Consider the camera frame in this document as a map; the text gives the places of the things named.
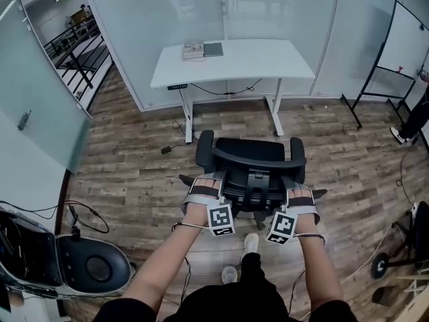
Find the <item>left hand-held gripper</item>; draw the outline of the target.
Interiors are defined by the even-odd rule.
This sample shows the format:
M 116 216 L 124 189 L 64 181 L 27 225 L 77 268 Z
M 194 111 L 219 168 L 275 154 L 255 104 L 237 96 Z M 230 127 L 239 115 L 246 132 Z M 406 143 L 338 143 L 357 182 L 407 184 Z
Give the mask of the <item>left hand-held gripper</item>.
M 232 202 L 228 200 L 232 195 L 229 184 L 230 176 L 230 170 L 203 174 L 196 178 L 180 175 L 180 180 L 190 187 L 181 206 L 183 214 L 187 214 L 189 204 L 205 205 L 208 225 L 200 226 L 200 228 L 209 229 L 215 237 L 235 233 Z M 202 179 L 213 180 L 214 183 L 219 184 L 219 187 L 201 186 L 196 183 Z

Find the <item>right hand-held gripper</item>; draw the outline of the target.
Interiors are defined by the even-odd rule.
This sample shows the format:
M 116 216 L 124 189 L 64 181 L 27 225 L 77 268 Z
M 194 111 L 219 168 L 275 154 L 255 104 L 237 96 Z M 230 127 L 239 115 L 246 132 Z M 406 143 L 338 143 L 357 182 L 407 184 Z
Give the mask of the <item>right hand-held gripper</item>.
M 312 190 L 303 184 L 290 180 L 287 176 L 282 176 L 281 180 L 284 187 L 284 201 L 280 210 L 274 213 L 265 240 L 275 244 L 286 244 L 295 237 L 321 238 L 319 233 L 296 234 L 295 232 L 296 222 L 301 214 L 313 214 L 316 225 L 321 220 Z M 309 189 L 311 190 L 311 197 L 291 199 L 288 194 L 289 189 Z

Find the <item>person's right hand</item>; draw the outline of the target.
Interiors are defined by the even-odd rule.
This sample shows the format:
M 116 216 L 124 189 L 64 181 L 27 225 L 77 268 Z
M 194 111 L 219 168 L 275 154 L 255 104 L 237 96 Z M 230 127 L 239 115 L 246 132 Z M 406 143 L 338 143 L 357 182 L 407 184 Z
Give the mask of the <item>person's right hand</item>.
M 289 198 L 311 197 L 311 190 L 309 189 L 289 189 Z M 295 228 L 296 234 L 302 233 L 318 233 L 316 224 L 314 222 L 313 214 L 301 214 L 298 216 Z

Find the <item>person's left hand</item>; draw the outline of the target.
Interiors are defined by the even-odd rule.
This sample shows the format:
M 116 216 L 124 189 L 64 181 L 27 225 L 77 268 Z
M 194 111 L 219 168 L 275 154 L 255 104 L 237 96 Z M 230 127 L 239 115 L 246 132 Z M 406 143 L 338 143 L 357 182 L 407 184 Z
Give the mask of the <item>person's left hand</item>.
M 195 182 L 194 188 L 196 187 L 208 187 L 213 188 L 216 192 L 219 192 L 221 182 L 219 180 L 207 179 L 207 178 L 198 178 Z M 193 225 L 208 225 L 208 215 L 206 205 L 201 205 L 198 203 L 188 203 L 187 204 L 186 215 L 183 219 L 184 223 L 190 223 Z

